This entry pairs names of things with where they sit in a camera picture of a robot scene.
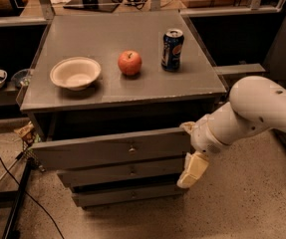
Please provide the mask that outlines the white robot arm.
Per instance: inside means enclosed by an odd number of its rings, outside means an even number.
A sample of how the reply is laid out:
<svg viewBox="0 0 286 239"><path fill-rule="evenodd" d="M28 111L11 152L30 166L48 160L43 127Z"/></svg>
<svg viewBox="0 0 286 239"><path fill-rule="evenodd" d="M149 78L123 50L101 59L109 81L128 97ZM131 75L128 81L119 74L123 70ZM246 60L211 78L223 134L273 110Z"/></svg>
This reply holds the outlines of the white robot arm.
<svg viewBox="0 0 286 239"><path fill-rule="evenodd" d="M177 181L178 187L186 189L202 176L210 154L271 128L286 132L286 90L264 77L245 77L233 85L222 107L180 127L190 135L194 148Z"/></svg>

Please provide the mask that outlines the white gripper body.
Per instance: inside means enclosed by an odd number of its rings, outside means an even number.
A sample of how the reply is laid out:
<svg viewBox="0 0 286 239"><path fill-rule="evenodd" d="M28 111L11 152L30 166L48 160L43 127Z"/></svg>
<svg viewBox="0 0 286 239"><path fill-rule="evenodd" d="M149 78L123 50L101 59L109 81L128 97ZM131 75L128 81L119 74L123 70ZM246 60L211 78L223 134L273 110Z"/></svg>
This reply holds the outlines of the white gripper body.
<svg viewBox="0 0 286 239"><path fill-rule="evenodd" d="M213 133L213 122L212 115L205 115L192 126L190 142L196 151L203 154L219 154L229 148L229 144L222 142Z"/></svg>

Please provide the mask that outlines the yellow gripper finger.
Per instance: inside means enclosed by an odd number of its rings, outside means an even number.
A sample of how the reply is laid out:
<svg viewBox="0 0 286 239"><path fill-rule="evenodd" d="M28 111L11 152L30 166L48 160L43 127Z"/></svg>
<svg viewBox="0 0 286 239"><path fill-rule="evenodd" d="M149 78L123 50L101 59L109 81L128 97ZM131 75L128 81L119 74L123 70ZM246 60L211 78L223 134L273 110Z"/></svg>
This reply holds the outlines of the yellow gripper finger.
<svg viewBox="0 0 286 239"><path fill-rule="evenodd" d="M188 153L184 161L184 170L176 185L182 189L190 188L203 175L208 164L208 158L203 153Z"/></svg>
<svg viewBox="0 0 286 239"><path fill-rule="evenodd" d="M183 122L179 127L182 128L187 133L192 133L194 126L195 126L194 121L186 121L186 122Z"/></svg>

